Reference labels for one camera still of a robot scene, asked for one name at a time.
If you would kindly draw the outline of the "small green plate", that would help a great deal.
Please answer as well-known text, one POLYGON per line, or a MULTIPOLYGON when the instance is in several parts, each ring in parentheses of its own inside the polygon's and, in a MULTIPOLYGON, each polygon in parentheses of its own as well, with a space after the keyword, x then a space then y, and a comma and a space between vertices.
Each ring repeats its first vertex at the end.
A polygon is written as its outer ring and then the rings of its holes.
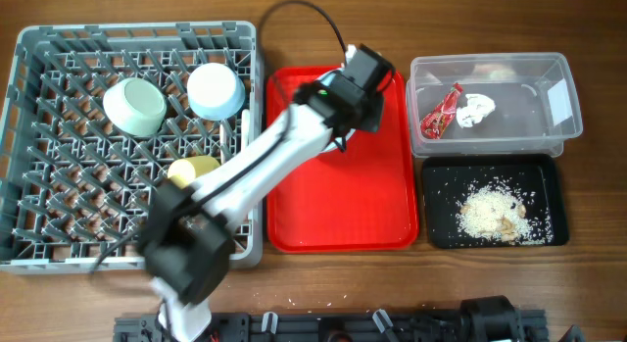
POLYGON ((109 88, 104 94, 103 107, 115 127, 141 137, 156 134, 167 111, 161 90, 137 77, 126 78, 109 88))

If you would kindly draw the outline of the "large light blue plate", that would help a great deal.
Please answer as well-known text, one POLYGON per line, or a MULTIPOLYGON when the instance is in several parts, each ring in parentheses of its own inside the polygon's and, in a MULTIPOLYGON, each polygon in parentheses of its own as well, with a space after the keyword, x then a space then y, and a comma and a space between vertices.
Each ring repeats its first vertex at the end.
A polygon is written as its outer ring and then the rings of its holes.
MULTIPOLYGON (((329 86, 334 78, 334 75, 341 73, 342 71, 343 71, 343 68, 331 70, 327 73, 320 75, 317 78, 317 81, 319 81, 324 86, 329 86)), ((355 133, 355 130, 352 128, 346 135, 341 136, 341 137, 336 137, 326 146, 326 148, 323 150, 323 153, 329 153, 335 150, 338 150, 340 152, 345 152, 347 148, 347 142, 352 138, 354 133, 355 133)))

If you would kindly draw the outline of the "white tissue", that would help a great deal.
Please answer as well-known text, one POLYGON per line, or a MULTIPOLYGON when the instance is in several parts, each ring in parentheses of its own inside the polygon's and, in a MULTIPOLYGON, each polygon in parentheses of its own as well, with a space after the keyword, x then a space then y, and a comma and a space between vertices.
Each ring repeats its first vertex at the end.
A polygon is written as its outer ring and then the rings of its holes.
POLYGON ((466 104, 457 108, 456 120, 460 127, 470 128, 482 122, 496 110, 496 103, 483 94, 466 94, 466 104))

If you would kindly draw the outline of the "light blue bowl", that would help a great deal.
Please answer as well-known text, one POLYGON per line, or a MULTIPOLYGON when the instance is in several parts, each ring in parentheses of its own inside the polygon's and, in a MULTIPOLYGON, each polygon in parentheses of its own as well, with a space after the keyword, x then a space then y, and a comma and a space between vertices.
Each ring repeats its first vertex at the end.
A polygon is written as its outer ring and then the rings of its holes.
POLYGON ((207 63, 187 80, 187 99, 200 118, 221 121, 234 116, 244 105, 246 90, 240 77, 227 65, 207 63))

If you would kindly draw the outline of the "yellow plastic cup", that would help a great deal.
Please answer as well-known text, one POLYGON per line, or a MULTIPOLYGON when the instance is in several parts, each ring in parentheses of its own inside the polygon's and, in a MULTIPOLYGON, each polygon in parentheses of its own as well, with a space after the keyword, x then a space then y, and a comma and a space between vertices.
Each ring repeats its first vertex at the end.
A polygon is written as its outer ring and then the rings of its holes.
POLYGON ((195 156, 178 159, 168 168, 168 179, 179 188, 185 188, 196 178, 214 171, 220 162, 212 156, 195 156))

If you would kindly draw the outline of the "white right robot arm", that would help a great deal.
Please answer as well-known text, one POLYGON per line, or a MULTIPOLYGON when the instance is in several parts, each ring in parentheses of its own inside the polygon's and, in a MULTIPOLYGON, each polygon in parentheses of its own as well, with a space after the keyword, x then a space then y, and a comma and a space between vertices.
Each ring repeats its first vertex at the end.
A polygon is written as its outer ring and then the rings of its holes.
POLYGON ((550 341, 545 311, 516 308, 505 296, 464 300, 459 312, 457 341, 550 341))

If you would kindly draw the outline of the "white plastic fork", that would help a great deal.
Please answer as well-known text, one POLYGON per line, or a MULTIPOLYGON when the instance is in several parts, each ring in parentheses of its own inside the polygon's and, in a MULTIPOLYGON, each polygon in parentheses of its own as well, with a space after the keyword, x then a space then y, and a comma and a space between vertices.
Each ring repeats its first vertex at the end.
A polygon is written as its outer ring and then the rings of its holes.
POLYGON ((226 132, 226 128, 223 124, 219 126, 219 152, 220 152, 220 162, 222 164, 226 163, 229 158, 229 144, 228 144, 228 135, 226 132))

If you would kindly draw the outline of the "white plastic spoon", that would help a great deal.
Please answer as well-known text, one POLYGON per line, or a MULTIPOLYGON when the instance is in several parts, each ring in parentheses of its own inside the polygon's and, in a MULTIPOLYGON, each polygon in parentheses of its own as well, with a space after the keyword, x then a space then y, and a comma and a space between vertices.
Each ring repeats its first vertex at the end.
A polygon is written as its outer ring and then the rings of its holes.
POLYGON ((251 116, 248 109, 243 109, 241 112, 241 137, 240 137, 240 150, 243 151, 249 144, 251 116))

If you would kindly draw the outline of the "red snack wrapper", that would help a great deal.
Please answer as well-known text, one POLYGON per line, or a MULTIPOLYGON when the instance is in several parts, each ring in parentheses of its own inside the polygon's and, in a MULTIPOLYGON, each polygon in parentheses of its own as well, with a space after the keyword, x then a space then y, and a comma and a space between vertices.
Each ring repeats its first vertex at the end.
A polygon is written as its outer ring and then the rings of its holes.
POLYGON ((458 98, 463 92, 456 82, 445 98, 420 122, 420 130, 427 139, 440 139, 457 114, 458 98))

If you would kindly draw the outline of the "food scraps rice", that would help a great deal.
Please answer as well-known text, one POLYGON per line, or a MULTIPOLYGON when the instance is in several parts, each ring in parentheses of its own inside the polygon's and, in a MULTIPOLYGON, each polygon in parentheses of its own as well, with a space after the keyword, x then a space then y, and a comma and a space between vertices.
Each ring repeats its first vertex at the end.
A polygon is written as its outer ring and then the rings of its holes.
POLYGON ((458 232, 486 244, 544 245, 555 238, 546 200, 494 177, 480 185, 472 180, 456 200, 458 232))

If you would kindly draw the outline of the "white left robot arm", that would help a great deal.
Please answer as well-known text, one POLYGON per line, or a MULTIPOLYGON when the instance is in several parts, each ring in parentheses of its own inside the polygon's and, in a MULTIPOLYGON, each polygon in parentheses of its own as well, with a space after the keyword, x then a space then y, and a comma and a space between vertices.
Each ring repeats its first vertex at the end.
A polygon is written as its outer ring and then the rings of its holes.
POLYGON ((137 250, 163 303, 158 318, 173 341, 194 341, 209 327, 208 298, 235 251, 232 231, 289 173, 351 130, 375 132, 393 65, 362 45, 342 68, 301 84, 283 112, 225 165, 185 187, 157 188, 137 250))

